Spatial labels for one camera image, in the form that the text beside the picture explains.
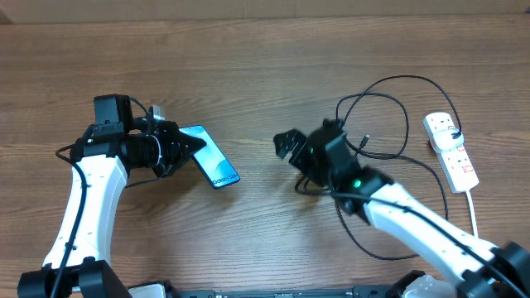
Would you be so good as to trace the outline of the Galaxy smartphone blue screen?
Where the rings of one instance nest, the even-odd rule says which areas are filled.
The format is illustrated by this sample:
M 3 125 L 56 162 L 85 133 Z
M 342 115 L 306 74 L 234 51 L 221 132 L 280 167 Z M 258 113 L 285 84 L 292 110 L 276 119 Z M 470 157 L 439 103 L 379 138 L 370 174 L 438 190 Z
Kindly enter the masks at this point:
M 240 181 L 238 172 L 203 126 L 182 127 L 180 131 L 205 141 L 205 146 L 197 151 L 193 158 L 214 189 L 220 189 Z

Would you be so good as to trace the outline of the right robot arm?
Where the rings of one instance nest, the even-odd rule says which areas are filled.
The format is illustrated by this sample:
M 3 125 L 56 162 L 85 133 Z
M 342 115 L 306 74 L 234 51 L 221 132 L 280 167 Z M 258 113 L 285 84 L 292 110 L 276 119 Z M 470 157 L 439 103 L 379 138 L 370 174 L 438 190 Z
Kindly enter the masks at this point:
M 388 297 L 527 297 L 529 253 L 516 243 L 500 248 L 456 227 L 413 198 L 403 185 L 350 150 L 340 121 L 325 120 L 310 135 L 297 129 L 274 136 L 276 154 L 327 189 L 337 207 L 400 240 L 429 262 L 439 281 L 412 271 Z

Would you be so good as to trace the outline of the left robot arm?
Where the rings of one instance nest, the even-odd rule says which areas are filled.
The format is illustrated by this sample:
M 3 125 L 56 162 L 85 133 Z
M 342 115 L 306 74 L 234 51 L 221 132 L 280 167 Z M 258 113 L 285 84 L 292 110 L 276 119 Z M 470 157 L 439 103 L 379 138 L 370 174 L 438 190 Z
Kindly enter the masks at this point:
M 94 98 L 95 122 L 65 147 L 72 185 L 60 231 L 43 266 L 21 275 L 20 297 L 176 297 L 167 281 L 126 287 L 110 266 L 117 206 L 131 170 L 148 168 L 157 179 L 172 175 L 204 140 L 180 131 L 159 107 L 132 111 L 136 99 L 109 94 Z

